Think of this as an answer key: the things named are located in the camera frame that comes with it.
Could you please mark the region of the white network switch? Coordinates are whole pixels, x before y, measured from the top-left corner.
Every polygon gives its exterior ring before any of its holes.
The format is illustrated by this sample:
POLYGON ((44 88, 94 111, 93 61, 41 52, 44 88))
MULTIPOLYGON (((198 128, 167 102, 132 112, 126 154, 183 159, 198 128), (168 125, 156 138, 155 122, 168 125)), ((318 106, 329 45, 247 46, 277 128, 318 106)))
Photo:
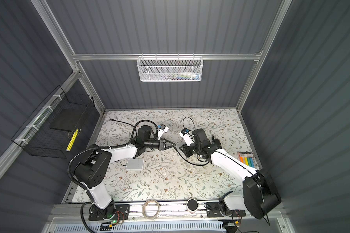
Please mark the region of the white network switch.
POLYGON ((128 159, 126 163, 126 170, 143 170, 144 159, 128 159))

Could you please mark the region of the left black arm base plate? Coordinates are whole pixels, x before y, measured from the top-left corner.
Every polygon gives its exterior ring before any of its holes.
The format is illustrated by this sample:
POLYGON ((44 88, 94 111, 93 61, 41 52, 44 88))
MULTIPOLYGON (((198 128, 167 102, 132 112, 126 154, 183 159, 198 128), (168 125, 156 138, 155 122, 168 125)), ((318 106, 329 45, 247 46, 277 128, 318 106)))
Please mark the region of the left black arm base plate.
POLYGON ((117 223, 128 219, 130 212, 128 204, 110 204, 106 209, 99 209, 96 205, 92 205, 89 210, 89 221, 112 221, 117 223))

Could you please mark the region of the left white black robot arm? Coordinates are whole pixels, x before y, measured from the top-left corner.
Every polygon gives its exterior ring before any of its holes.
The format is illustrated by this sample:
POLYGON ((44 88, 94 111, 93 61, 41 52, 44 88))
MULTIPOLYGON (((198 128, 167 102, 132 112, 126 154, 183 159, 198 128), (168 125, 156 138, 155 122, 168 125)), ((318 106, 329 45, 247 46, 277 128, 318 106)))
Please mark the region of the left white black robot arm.
POLYGON ((147 149, 168 150, 175 143, 162 136, 169 128, 163 124, 156 125, 150 120, 140 120, 133 125, 127 143, 117 146, 100 147, 91 145, 78 153, 68 164, 67 174, 71 181, 81 187, 91 200, 94 213, 99 219, 111 220, 123 217, 114 206, 113 198, 108 194, 103 182, 111 162, 134 159, 147 149))

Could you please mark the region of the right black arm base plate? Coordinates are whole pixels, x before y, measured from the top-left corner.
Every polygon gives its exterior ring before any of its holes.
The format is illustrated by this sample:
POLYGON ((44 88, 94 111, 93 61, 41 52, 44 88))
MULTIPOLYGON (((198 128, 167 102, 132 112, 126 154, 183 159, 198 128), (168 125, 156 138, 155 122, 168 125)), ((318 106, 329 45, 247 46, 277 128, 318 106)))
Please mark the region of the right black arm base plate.
POLYGON ((229 210, 225 204, 220 202, 206 202, 204 203, 206 208, 207 217, 245 217, 245 210, 229 210))

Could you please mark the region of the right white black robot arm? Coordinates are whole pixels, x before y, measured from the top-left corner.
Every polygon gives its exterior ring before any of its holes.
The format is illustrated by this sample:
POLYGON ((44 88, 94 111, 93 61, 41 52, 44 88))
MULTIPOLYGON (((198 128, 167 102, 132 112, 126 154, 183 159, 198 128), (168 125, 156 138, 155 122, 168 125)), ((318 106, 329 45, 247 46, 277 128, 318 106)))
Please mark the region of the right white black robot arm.
POLYGON ((230 216, 235 211, 247 211, 256 219, 262 219, 282 202, 269 173, 240 162, 222 148, 218 139, 209 140, 203 129, 191 132, 184 128, 179 135, 185 141, 180 150, 186 156, 196 154, 242 182, 242 196, 230 191, 219 198, 221 214, 230 216))

